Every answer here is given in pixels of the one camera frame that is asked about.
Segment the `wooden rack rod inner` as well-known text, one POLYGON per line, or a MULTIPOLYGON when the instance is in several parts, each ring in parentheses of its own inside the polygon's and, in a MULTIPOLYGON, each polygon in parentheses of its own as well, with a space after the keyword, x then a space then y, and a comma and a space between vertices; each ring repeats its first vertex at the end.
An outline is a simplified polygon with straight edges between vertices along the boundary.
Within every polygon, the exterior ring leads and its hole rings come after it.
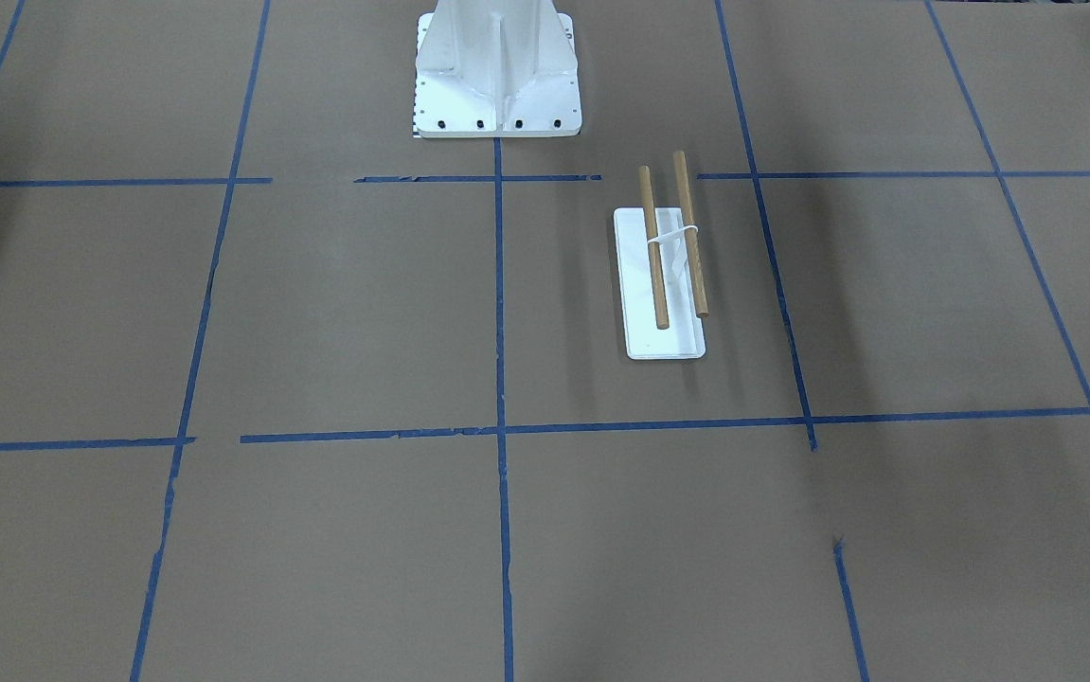
POLYGON ((654 326, 658 330, 670 327, 669 299, 666 293, 665 275, 661 252, 661 232, 656 214, 656 202, 652 185, 652 169, 647 165, 638 168, 638 182, 643 208, 645 238, 647 238, 647 263, 650 271, 650 288, 652 288, 652 305, 654 326))

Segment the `wooden rack rod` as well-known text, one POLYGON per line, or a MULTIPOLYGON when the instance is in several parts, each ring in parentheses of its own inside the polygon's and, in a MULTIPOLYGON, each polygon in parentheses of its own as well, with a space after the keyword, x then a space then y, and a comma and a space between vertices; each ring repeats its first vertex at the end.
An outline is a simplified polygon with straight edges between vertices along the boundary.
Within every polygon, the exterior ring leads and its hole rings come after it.
POLYGON ((656 214, 656 202, 652 185, 652 169, 647 165, 638 168, 638 182, 643 208, 645 238, 647 238, 647 263, 650 271, 650 288, 652 288, 652 305, 654 326, 658 330, 670 327, 669 299, 666 293, 665 275, 661 252, 661 232, 656 214))
POLYGON ((695 211, 693 211, 693 188, 687 153, 683 150, 673 153, 671 165, 674 180, 677 182, 680 219, 682 219, 685 228, 685 252, 687 252, 688 258, 693 310, 697 313, 697 319, 704 320, 708 319, 710 316, 707 285, 700 249, 699 227, 697 227, 695 211))

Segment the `white towel rack base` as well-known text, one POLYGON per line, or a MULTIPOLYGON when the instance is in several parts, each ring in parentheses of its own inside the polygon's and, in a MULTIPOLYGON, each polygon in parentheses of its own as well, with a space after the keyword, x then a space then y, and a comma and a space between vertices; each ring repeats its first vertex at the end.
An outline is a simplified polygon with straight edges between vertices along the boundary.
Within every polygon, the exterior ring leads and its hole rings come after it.
POLYGON ((623 345, 632 361, 693 361, 706 354, 702 319, 697 315, 688 238, 697 227, 685 224, 678 207, 659 207, 654 215, 657 238, 647 241, 643 207, 619 207, 613 214, 619 306, 623 345), (663 294, 669 305, 669 327, 657 327, 654 314, 650 245, 661 246, 663 294))

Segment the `wooden rack rod outer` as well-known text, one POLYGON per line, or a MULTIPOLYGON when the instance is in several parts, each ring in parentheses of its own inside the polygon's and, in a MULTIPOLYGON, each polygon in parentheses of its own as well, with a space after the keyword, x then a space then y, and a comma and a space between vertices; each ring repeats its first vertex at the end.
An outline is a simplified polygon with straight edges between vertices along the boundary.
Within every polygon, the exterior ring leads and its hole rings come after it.
POLYGON ((683 150, 673 153, 671 165, 674 180, 677 182, 680 219, 682 219, 685 228, 685 252, 687 252, 688 258, 693 310, 697 313, 697 319, 704 320, 708 319, 710 316, 707 285, 700 249, 699 227, 697 227, 695 211, 693 211, 693 188, 687 153, 683 150))

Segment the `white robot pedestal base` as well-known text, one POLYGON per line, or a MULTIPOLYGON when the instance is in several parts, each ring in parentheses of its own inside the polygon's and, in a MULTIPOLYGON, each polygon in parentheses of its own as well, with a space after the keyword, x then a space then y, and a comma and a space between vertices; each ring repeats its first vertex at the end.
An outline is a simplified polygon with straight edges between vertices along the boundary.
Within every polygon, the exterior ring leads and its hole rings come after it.
POLYGON ((439 1, 417 19, 416 38, 417 138, 581 132, 574 22, 553 1, 439 1))

